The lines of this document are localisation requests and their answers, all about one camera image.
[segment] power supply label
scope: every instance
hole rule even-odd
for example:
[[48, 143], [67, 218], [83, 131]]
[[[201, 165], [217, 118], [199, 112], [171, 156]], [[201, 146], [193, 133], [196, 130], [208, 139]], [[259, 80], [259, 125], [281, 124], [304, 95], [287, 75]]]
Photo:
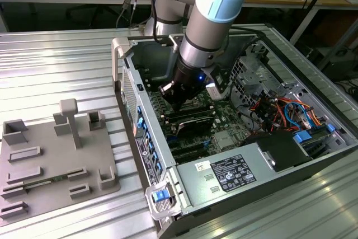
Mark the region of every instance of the power supply label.
[[211, 168], [220, 186], [227, 193], [256, 181], [241, 154], [211, 163]]

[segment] motherboard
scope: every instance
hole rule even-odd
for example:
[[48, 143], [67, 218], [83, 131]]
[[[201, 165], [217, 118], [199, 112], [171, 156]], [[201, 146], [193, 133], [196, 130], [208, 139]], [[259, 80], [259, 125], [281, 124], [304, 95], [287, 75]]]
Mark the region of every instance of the motherboard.
[[251, 135], [229, 100], [213, 101], [206, 91], [179, 112], [160, 92], [148, 91], [148, 96], [178, 164], [239, 147]]

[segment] blue cable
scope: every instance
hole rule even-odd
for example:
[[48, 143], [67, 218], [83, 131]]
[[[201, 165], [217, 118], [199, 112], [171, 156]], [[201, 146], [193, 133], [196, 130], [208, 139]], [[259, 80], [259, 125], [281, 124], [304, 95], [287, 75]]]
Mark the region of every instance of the blue cable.
[[299, 131], [301, 131], [301, 126], [298, 124], [298, 123], [296, 123], [296, 122], [294, 122], [293, 120], [291, 120], [290, 119], [290, 117], [288, 116], [288, 106], [290, 105], [290, 103], [288, 103], [286, 106], [285, 106], [285, 117], [286, 117], [286, 119], [289, 121], [289, 122], [291, 122], [292, 124], [294, 124], [294, 125], [296, 125], [297, 127], [298, 127], [298, 130]]
[[309, 118], [309, 116], [308, 116], [308, 114], [307, 114], [307, 112], [306, 112], [306, 109], [304, 109], [304, 107], [303, 107], [301, 104], [296, 103], [296, 102], [288, 103], [288, 104], [285, 106], [285, 116], [286, 116], [286, 118], [287, 118], [287, 120], [288, 120], [289, 122], [291, 122], [292, 124], [296, 125], [296, 126], [299, 128], [299, 130], [301, 129], [300, 126], [299, 126], [296, 122], [291, 121], [291, 119], [288, 117], [287, 109], [288, 109], [288, 106], [289, 106], [290, 104], [294, 104], [294, 105], [298, 106], [298, 107], [302, 110], [302, 112], [304, 113], [304, 115], [305, 115], [307, 121], [310, 123], [310, 125], [312, 125], [313, 127], [317, 127], [317, 126], [315, 125], [315, 123], [314, 123], [312, 120], [310, 120], [310, 118]]

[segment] metal table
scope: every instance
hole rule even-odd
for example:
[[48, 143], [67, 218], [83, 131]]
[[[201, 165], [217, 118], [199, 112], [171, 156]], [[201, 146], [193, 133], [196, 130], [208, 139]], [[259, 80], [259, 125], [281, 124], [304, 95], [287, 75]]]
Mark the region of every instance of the metal table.
[[[274, 29], [266, 35], [358, 125], [358, 107]], [[137, 31], [86, 30], [0, 36], [0, 123], [50, 121], [58, 101], [105, 114], [121, 190], [0, 228], [1, 238], [156, 238], [111, 79], [111, 40]], [[290, 74], [271, 66], [283, 79]], [[180, 238], [357, 238], [358, 152], [311, 179], [192, 229]]]

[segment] circuit board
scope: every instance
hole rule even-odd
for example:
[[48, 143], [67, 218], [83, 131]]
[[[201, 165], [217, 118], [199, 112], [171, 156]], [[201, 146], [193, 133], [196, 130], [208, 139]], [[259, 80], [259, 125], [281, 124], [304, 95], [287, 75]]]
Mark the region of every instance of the circuit board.
[[165, 120], [167, 116], [174, 114], [171, 105], [159, 92], [148, 91], [148, 96], [177, 163], [193, 161], [239, 147], [251, 135], [228, 100], [213, 101], [209, 94], [203, 91], [194, 99], [187, 100], [180, 112], [190, 114], [193, 109], [208, 107], [210, 118], [213, 118], [212, 125], [198, 135], [178, 137], [178, 122], [169, 123]]

